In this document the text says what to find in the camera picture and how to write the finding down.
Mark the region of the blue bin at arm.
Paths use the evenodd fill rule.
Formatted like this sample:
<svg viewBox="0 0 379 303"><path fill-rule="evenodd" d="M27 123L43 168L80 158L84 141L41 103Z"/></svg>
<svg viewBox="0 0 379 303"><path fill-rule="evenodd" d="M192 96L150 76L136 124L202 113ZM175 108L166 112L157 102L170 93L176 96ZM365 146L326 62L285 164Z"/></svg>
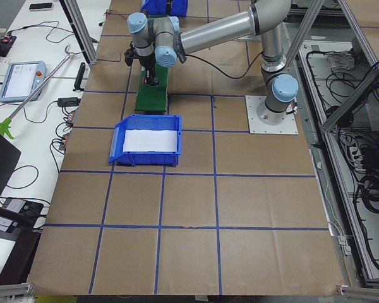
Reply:
<svg viewBox="0 0 379 303"><path fill-rule="evenodd" d="M150 15L168 15L185 17L188 10L188 0L145 0L141 10Z"/></svg>
<svg viewBox="0 0 379 303"><path fill-rule="evenodd" d="M109 163L175 167L181 152L180 115L132 114L114 126Z"/></svg>

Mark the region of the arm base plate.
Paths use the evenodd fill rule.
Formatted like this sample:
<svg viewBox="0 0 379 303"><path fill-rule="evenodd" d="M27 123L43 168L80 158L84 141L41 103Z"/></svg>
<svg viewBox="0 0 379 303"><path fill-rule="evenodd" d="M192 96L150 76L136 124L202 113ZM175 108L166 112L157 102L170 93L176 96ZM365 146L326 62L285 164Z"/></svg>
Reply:
<svg viewBox="0 0 379 303"><path fill-rule="evenodd" d="M285 112L275 113L265 105L266 96L246 95L246 110L251 134L298 135L291 105Z"/></svg>

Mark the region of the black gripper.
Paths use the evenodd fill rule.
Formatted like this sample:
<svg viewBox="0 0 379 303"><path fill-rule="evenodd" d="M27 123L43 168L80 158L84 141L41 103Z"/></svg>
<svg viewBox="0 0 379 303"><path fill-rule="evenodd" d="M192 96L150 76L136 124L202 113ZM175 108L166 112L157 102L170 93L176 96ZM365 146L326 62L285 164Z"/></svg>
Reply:
<svg viewBox="0 0 379 303"><path fill-rule="evenodd" d="M129 48L124 53L124 61L127 66L131 66L134 59L138 59L140 65L145 69L143 78L152 79L157 77L155 72L155 52L152 43L146 47L137 47L131 42Z"/></svg>

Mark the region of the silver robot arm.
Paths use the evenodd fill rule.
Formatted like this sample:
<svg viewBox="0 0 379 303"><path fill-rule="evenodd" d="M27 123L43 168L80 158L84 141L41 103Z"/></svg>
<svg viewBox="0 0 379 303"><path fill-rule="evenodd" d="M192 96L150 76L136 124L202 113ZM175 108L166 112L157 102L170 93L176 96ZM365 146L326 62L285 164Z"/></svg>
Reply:
<svg viewBox="0 0 379 303"><path fill-rule="evenodd" d="M284 72L287 59L280 40L280 24L290 8L290 1L255 1L246 11L186 32L180 30L175 16L130 14L127 24L132 41L124 53L125 62L131 66L137 59L142 66L135 109L166 111L168 69L176 62L185 62L194 52L245 35L260 35L262 75L268 93L257 113L265 124L281 124L299 90L298 81Z"/></svg>

